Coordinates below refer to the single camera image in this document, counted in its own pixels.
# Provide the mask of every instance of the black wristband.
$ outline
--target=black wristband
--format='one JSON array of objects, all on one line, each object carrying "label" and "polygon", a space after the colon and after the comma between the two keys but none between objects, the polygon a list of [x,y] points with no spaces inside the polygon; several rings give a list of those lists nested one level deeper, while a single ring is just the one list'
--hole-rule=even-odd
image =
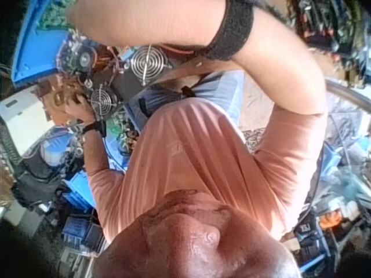
[{"label": "black wristband", "polygon": [[251,0],[226,0],[220,28],[199,54],[211,60],[230,60],[248,40],[254,22],[253,7]]},{"label": "black wristband", "polygon": [[100,134],[102,135],[102,137],[106,137],[105,126],[104,126],[104,124],[102,126],[102,124],[100,122],[94,122],[94,123],[91,123],[91,124],[85,126],[82,129],[82,135],[85,135],[85,133],[87,133],[90,130],[97,130],[97,131],[100,132]]}]

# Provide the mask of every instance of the forearm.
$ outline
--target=forearm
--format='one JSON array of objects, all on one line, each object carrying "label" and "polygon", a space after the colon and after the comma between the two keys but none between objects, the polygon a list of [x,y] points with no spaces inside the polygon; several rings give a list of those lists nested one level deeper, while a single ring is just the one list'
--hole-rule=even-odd
[{"label": "forearm", "polygon": [[99,131],[90,130],[84,135],[84,162],[88,176],[109,169],[106,149]]},{"label": "forearm", "polygon": [[[207,46],[224,12],[225,0],[79,0],[71,20],[107,45]],[[266,12],[254,10],[250,37],[233,59],[282,108],[299,114],[325,110],[321,69],[300,39]]]},{"label": "forearm", "polygon": [[245,46],[234,60],[280,107],[298,114],[325,111],[325,80],[304,43],[266,12],[256,9]]}]

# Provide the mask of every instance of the hand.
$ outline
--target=hand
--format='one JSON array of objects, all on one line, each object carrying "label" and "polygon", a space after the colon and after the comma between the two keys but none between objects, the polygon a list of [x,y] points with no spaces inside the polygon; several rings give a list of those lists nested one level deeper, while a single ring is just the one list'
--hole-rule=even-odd
[{"label": "hand", "polygon": [[79,102],[74,100],[72,97],[67,99],[65,106],[66,113],[82,120],[85,125],[95,122],[94,110],[86,98],[80,94],[77,94],[76,97]]}]

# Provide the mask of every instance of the pink shirt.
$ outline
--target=pink shirt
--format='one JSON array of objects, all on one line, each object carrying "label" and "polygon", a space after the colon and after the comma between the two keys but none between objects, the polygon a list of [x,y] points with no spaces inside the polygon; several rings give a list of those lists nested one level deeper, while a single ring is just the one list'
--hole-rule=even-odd
[{"label": "pink shirt", "polygon": [[125,175],[89,177],[109,242],[165,194],[197,189],[249,214],[280,239],[297,222],[316,169],[325,115],[275,107],[255,153],[213,103],[189,98],[156,111]]}]

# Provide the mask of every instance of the fan grille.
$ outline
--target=fan grille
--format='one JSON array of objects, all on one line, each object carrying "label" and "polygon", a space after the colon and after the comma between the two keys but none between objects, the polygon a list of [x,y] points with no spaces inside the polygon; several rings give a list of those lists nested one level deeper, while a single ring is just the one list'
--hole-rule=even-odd
[{"label": "fan grille", "polygon": [[130,66],[134,74],[146,85],[156,78],[166,66],[165,55],[152,46],[141,47],[132,57]]},{"label": "fan grille", "polygon": [[92,93],[90,102],[95,113],[100,116],[104,116],[110,113],[112,106],[114,106],[114,104],[112,103],[112,98],[107,93],[107,91],[102,88],[97,89]]}]

